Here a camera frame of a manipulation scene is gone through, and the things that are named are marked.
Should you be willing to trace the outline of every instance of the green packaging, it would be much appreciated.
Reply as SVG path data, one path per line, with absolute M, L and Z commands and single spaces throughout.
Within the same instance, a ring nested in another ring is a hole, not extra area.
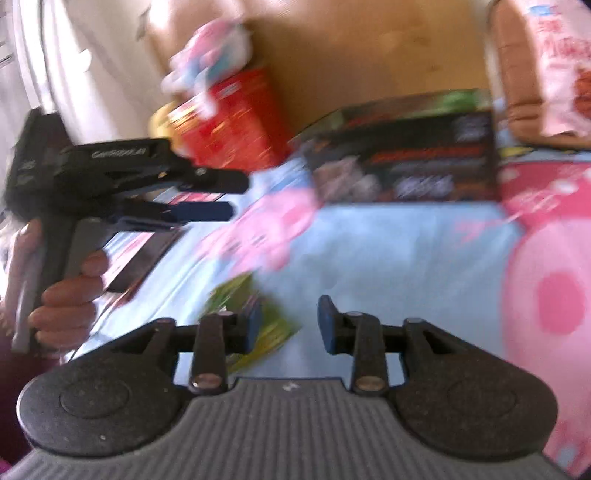
M 253 296 L 258 296 L 262 302 L 261 329 L 251 353 L 228 355 L 228 373 L 235 373 L 249 367 L 274 352 L 300 329 L 297 324 L 284 316 L 279 306 L 261 295 L 254 286 L 252 274 L 239 275 L 217 287 L 211 293 L 203 313 L 217 313 L 223 310 L 239 312 Z

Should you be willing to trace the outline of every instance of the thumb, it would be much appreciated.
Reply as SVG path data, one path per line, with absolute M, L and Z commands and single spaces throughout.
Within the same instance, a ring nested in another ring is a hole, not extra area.
M 12 243 L 8 260 L 8 284 L 4 303 L 4 319 L 8 326 L 14 326 L 17 317 L 18 299 L 22 290 L 24 274 L 31 255 L 41 246 L 43 232 L 41 221 L 32 220 L 18 232 Z

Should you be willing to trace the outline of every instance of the pink cartoon print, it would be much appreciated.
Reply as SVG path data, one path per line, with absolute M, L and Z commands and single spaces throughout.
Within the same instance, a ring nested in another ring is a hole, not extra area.
M 501 181 L 527 229 L 504 285 L 506 358 L 554 391 L 558 422 L 544 453 L 573 450 L 569 473 L 579 476 L 591 463 L 591 168 L 523 164 Z
M 234 260 L 231 274 L 289 262 L 290 242 L 308 229 L 317 210 L 312 189 L 286 189 L 265 195 L 234 222 L 202 240 L 198 255 Z

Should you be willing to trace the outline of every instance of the finger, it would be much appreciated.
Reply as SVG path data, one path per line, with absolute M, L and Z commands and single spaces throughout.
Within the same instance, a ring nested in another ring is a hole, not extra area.
M 80 267 L 80 271 L 87 277 L 100 277 L 109 269 L 109 257 L 102 250 L 91 253 Z
M 29 315 L 29 326 L 44 332 L 87 328 L 95 317 L 96 307 L 92 302 L 77 307 L 39 307 Z
M 73 307 L 97 299 L 103 290 L 102 278 L 80 275 L 53 284 L 41 299 L 46 307 Z
M 8 261 L 8 284 L 2 299 L 4 319 L 14 325 L 17 317 L 18 299 L 24 282 L 28 260 L 41 245 L 41 222 L 32 220 L 12 240 L 11 256 Z
M 9 283 L 13 279 L 22 278 L 31 254 L 41 246 L 42 237 L 43 230 L 39 219 L 26 224 L 14 237 L 8 266 Z
M 71 330 L 63 330 L 61 332 L 37 332 L 35 338 L 37 342 L 51 348 L 59 350 L 72 350 L 78 348 L 89 336 L 88 328 L 76 328 Z

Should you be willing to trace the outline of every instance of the gray ribbed plate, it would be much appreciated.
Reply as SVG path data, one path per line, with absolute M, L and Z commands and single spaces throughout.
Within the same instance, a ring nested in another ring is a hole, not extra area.
M 380 398 L 335 380 L 242 379 L 193 400 L 154 443 L 117 457 L 36 450 L 4 480 L 549 480 L 568 476 L 542 455 L 502 463 L 450 458 L 419 443 Z

